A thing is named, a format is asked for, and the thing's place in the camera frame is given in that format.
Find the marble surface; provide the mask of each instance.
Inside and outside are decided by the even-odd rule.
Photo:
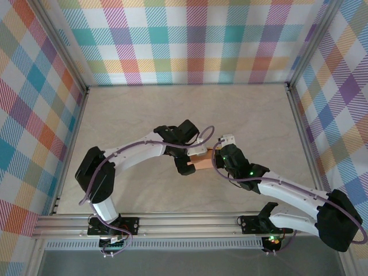
[[[159,125],[190,119],[199,130],[214,125],[208,146],[233,133],[250,162],[314,187],[283,85],[136,86],[92,88],[68,170],[58,213],[90,213],[78,206],[74,179],[87,150],[118,147]],[[116,178],[119,212],[260,211],[274,198],[239,189],[213,170],[177,173],[172,157],[146,160]]]

